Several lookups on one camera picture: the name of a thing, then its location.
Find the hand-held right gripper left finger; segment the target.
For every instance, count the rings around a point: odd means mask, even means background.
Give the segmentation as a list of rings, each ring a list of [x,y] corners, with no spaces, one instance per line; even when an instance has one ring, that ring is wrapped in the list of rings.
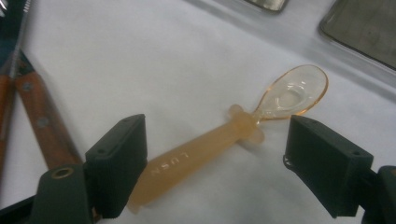
[[[85,154],[92,205],[102,218],[118,217],[147,166],[143,114],[120,120]]]

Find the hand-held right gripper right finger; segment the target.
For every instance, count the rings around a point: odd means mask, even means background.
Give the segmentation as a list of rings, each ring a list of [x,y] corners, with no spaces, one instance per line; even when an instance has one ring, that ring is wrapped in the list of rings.
[[[374,156],[326,125],[293,116],[284,165],[314,193],[332,217],[353,217],[360,178],[371,170]]]

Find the translucent orange baby spoon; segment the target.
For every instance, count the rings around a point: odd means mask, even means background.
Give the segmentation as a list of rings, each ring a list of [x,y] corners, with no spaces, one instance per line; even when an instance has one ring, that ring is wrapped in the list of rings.
[[[315,65],[290,69],[267,89],[253,112],[232,105],[227,123],[149,161],[132,191],[128,209],[138,212],[240,140],[261,143],[261,123],[302,115],[320,101],[328,86],[327,75]]]

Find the wooden-handled steak knife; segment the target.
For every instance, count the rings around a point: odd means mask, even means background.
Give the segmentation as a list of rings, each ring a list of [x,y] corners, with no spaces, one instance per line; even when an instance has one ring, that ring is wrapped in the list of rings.
[[[18,60],[15,85],[47,166],[53,169],[82,163],[44,79],[23,52]]]
[[[0,180],[4,172],[7,154],[8,127],[14,102],[13,80],[6,75],[0,76]]]

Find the smoky clear plastic bin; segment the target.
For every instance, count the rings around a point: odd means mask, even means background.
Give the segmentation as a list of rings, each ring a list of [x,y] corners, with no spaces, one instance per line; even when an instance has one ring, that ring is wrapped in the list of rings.
[[[319,30],[396,71],[396,0],[335,0]]]
[[[245,0],[249,4],[271,12],[280,12],[289,0]]]

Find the wooden-handled metal fork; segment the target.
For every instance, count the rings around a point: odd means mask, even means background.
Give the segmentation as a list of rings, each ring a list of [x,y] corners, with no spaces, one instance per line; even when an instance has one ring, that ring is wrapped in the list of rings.
[[[11,28],[10,32],[15,42],[10,55],[10,67],[7,74],[14,78],[17,74],[18,59],[20,58],[21,42],[28,13],[31,7],[31,0],[10,0],[8,5],[8,20]]]

